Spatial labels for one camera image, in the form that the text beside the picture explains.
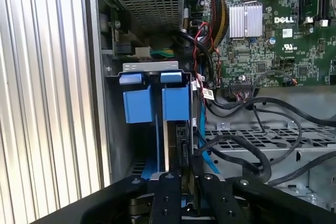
dell logo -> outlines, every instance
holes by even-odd
[[[274,17],[274,23],[294,23],[293,17]]]

green and yellow wire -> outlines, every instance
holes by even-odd
[[[174,51],[170,48],[163,48],[162,50],[152,50],[151,56],[163,56],[164,58],[174,58]]]

green circuit board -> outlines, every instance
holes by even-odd
[[[246,0],[226,0],[227,5]],[[232,39],[229,36],[218,47],[221,65],[221,87],[244,76],[255,80],[271,69],[283,71],[298,81],[299,86],[330,85],[336,74],[336,26],[320,27],[299,24],[299,0],[256,0],[262,3],[262,36]],[[204,19],[209,19],[209,0],[205,0]],[[270,76],[262,87],[278,87],[283,77]]]

motherboard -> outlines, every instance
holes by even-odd
[[[203,18],[210,19],[210,0],[202,0]],[[226,0],[230,26],[239,24],[240,9],[260,11],[252,16],[243,35],[231,30],[218,46],[220,87],[236,80],[255,80],[269,70],[279,70],[296,78],[299,86],[336,84],[336,20],[331,8],[320,10],[322,0]],[[286,79],[269,76],[261,87],[286,87]]]

ribbed aluminum panel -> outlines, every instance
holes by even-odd
[[[100,189],[84,0],[0,0],[0,223]]]
[[[230,38],[260,37],[263,34],[263,5],[249,2],[229,7]]]

